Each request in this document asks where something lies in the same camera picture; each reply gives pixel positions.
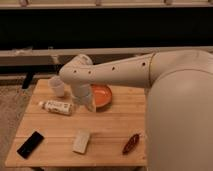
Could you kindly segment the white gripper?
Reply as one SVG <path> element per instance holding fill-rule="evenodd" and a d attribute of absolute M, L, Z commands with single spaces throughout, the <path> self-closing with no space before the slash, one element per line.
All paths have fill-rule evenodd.
<path fill-rule="evenodd" d="M 71 85 L 72 100 L 78 105 L 86 105 L 90 112 L 96 111 L 96 104 L 92 101 L 92 89 L 89 84 Z"/>

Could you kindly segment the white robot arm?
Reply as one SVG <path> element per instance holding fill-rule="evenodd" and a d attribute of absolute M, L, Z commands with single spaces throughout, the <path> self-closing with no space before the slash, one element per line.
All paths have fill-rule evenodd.
<path fill-rule="evenodd" d="M 78 55 L 59 75 L 80 103 L 91 84 L 147 89 L 148 171 L 213 171 L 212 53 L 167 51 L 98 65 Z"/>

